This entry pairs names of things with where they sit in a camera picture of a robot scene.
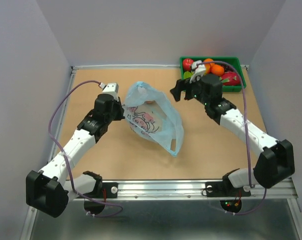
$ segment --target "wall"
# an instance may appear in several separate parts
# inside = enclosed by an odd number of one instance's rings
[[[25,178],[48,160],[48,121],[69,70],[36,1],[0,1],[0,240],[21,235]]]
[[[250,64],[268,132],[293,143],[302,210],[302,0],[287,0]]]
[[[285,0],[37,0],[72,66],[252,60]]]

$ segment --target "green fruit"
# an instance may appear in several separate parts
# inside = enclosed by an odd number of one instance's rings
[[[193,75],[193,74],[192,74],[191,72],[185,71],[185,72],[183,73],[183,79],[191,78],[192,75]]]

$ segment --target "tabletop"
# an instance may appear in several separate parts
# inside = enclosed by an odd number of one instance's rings
[[[265,131],[265,126],[250,83],[246,81],[248,119]],[[114,121],[108,132],[92,147],[72,170],[75,177],[84,171],[100,174],[105,180],[162,180],[162,179],[220,179],[224,174],[247,167],[246,145],[233,133],[216,124],[195,99],[175,102],[170,89],[181,78],[178,68],[165,69],[79,69],[73,86],[96,80],[119,84],[119,97],[124,101],[129,87],[138,81],[164,92],[179,112],[184,128],[183,144],[177,157],[171,156],[155,142],[134,133],[125,121]],[[77,125],[94,106],[101,89],[95,83],[84,84],[69,99],[62,124],[60,143],[65,145]],[[224,93],[243,113],[241,92]],[[251,151],[254,166],[257,157]]]

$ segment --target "red apple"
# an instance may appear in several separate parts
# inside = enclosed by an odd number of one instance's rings
[[[193,60],[191,58],[186,58],[182,62],[182,67],[184,71],[191,71],[191,66],[193,64]]]

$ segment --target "dark gray floor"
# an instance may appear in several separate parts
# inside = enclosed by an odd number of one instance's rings
[[[243,201],[243,211],[259,200]],[[85,215],[83,201],[52,218],[38,212],[32,240],[297,240],[287,200],[266,200],[256,212],[231,216],[219,201],[130,201],[116,217]]]

